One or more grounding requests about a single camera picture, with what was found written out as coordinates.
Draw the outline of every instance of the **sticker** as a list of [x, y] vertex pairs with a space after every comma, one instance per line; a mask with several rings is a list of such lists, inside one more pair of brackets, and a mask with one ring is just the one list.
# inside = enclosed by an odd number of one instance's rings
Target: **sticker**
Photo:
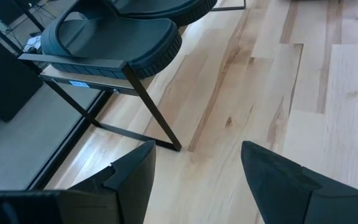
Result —
[[88, 84], [83, 82], [69, 81], [73, 86], [86, 87], [89, 88]]

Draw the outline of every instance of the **light wood flooring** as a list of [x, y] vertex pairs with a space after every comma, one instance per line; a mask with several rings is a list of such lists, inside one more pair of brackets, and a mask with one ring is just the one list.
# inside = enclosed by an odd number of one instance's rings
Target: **light wood flooring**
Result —
[[[358, 188], [358, 0], [210, 12], [188, 26], [148, 92], [183, 149], [157, 149], [145, 223], [263, 223], [243, 140]], [[99, 118], [167, 140], [133, 96], [112, 97]], [[138, 144], [90, 127], [47, 188], [67, 188]]]

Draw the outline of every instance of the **wood grain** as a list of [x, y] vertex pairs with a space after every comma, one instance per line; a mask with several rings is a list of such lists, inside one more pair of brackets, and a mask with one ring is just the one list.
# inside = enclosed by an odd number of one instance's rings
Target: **wood grain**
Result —
[[[157, 148], [145, 223], [263, 223], [243, 140], [358, 188], [358, 0], [248, 1], [182, 37], [147, 89], [184, 147]], [[99, 118], [168, 140], [133, 96], [110, 99]], [[48, 188], [67, 188], [138, 144], [90, 127]]]

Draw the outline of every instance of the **black metal frame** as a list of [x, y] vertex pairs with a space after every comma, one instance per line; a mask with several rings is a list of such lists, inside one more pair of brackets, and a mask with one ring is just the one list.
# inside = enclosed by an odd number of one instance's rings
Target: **black metal frame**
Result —
[[80, 82], [85, 83], [90, 88], [94, 88], [97, 90], [104, 90], [112, 93], [122, 93], [126, 95], [139, 96], [172, 143], [165, 142], [152, 137], [148, 137], [143, 134], [134, 133], [132, 131], [128, 131], [122, 128], [110, 126], [108, 124], [100, 123], [95, 119], [94, 116], [92, 116], [84, 108], [82, 108], [81, 105], [79, 105], [68, 93], [66, 93], [62, 88], [60, 88], [57, 85], [58, 82], [69, 83], [70, 81], [77, 81], [77, 80], [69, 80], [66, 78], [55, 78], [45, 74], [40, 74], [40, 77], [45, 81], [45, 83], [50, 88], [52, 88], [56, 93], [58, 93], [67, 103], [69, 103], [72, 107], [74, 107], [74, 109], [76, 109], [87, 121], [92, 123], [94, 126], [98, 128], [103, 128], [113, 133], [121, 134], [123, 136], [127, 136], [133, 139], [137, 139], [140, 141], [153, 140], [158, 146], [162, 146], [174, 151], [180, 151], [181, 144], [179, 140], [177, 139], [177, 137], [169, 127], [168, 123], [162, 116], [161, 112], [158, 110], [157, 106], [154, 104], [153, 100], [147, 93], [143, 84], [140, 82], [139, 78], [135, 74], [135, 71], [133, 71], [133, 69], [127, 62], [118, 61], [118, 60], [101, 60], [101, 59], [60, 57], [60, 56], [36, 55], [36, 54], [22, 54], [19, 57], [19, 59], [38, 61], [38, 62], [59, 63], [63, 65], [93, 67], [96, 69], [99, 68], [99, 69], [108, 69], [108, 70], [110, 69], [120, 70], [126, 76], [127, 80], [129, 81], [129, 83], [132, 85], [133, 88], [125, 88], [125, 87], [114, 86], [114, 85], [103, 85], [103, 84], [87, 82], [83, 80], [81, 80]]
[[211, 9], [211, 12], [220, 12], [220, 11], [231, 11], [231, 10], [244, 10], [246, 9], [246, 0], [244, 0], [244, 6], [233, 6], [233, 7], [215, 7]]

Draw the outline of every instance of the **wooden floor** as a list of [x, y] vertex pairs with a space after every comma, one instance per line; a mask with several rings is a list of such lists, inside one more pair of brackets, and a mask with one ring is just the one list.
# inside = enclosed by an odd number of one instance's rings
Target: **wooden floor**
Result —
[[[358, 188], [358, 0], [254, 0], [210, 12], [148, 91], [183, 149], [158, 148], [145, 223], [263, 223], [243, 140]], [[100, 119], [167, 139], [133, 96], [112, 98]], [[48, 188], [67, 188], [138, 144], [91, 127]]]

